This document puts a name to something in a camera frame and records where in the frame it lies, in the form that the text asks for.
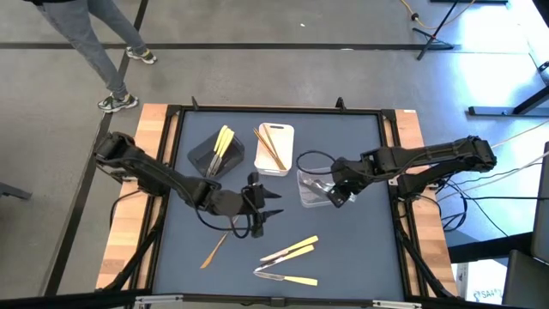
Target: person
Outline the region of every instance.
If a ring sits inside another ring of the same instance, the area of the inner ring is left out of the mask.
[[[154,64],[157,59],[112,0],[24,1],[34,3],[51,26],[70,42],[105,82],[111,95],[98,103],[99,109],[104,112],[117,112],[139,104],[139,99],[126,89],[123,77],[118,74],[103,45],[97,39],[89,14],[102,20],[128,44],[125,50],[128,57],[142,60],[145,64]]]

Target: sneaker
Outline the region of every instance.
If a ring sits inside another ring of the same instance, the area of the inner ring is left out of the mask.
[[[103,112],[118,112],[123,108],[136,107],[139,104],[139,99],[128,94],[123,100],[117,99],[111,95],[106,99],[97,103],[97,107]]]
[[[145,64],[154,64],[157,60],[149,49],[144,54],[137,55],[131,47],[126,47],[126,55],[135,60],[142,60]]]

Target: concrete floor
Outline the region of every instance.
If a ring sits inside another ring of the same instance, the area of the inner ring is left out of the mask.
[[[430,25],[449,7],[409,2]],[[117,4],[133,21],[139,1]],[[120,42],[105,25],[94,26],[102,41]],[[148,4],[141,33],[154,43],[421,43],[412,26],[398,0],[157,0]],[[188,103],[194,95],[203,105],[332,106],[342,96],[348,106],[417,110],[427,144],[467,135],[499,142],[542,119],[470,118],[464,111],[513,106],[545,86],[522,30],[505,6],[474,5],[439,34],[459,51],[430,52],[421,62],[414,51],[158,50],[153,67],[131,62],[126,82],[150,103]],[[32,5],[0,4],[0,43],[62,41]],[[118,64],[122,51],[109,54]],[[0,179],[34,193],[29,202],[0,199],[0,298],[14,298],[39,292],[101,118],[95,102],[108,92],[75,51],[0,49],[0,72]],[[139,115],[140,108],[117,113],[111,130],[133,134]],[[494,172],[540,155],[547,136],[549,125],[498,148]],[[531,167],[471,195],[534,195],[539,172]],[[96,174],[60,293],[93,290],[118,191],[116,182]],[[532,228],[532,201],[481,205],[509,234]],[[462,203],[442,206],[451,215]],[[500,236],[471,205],[465,225],[447,240]]]

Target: person's leg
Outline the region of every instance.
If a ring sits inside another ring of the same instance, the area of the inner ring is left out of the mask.
[[[112,91],[115,98],[126,97],[128,91],[122,77],[92,29],[87,10],[87,0],[66,3],[44,3],[40,12],[87,60]]]
[[[143,42],[141,35],[139,35],[112,0],[87,0],[87,6],[92,15],[109,26],[136,54],[142,55],[147,51],[147,46]]]

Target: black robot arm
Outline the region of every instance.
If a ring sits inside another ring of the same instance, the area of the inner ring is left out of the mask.
[[[469,136],[455,142],[429,147],[404,149],[381,147],[360,155],[359,161],[343,157],[331,166],[335,186],[328,198],[339,208],[351,194],[359,194],[366,186],[396,176],[398,195],[415,197],[430,184],[463,171],[488,172],[497,159],[487,141]],[[417,174],[405,174],[409,167],[435,165]]]
[[[95,159],[101,166],[122,168],[129,176],[136,177],[139,189],[149,195],[160,197],[174,189],[196,210],[228,217],[249,215],[253,221],[251,235],[255,238],[262,236],[262,225],[267,218],[282,211],[259,212],[265,206],[265,198],[280,196],[265,190],[258,183],[257,173],[250,174],[248,185],[240,193],[222,190],[221,184],[215,181],[187,177],[158,162],[123,133],[110,133],[97,148]]]

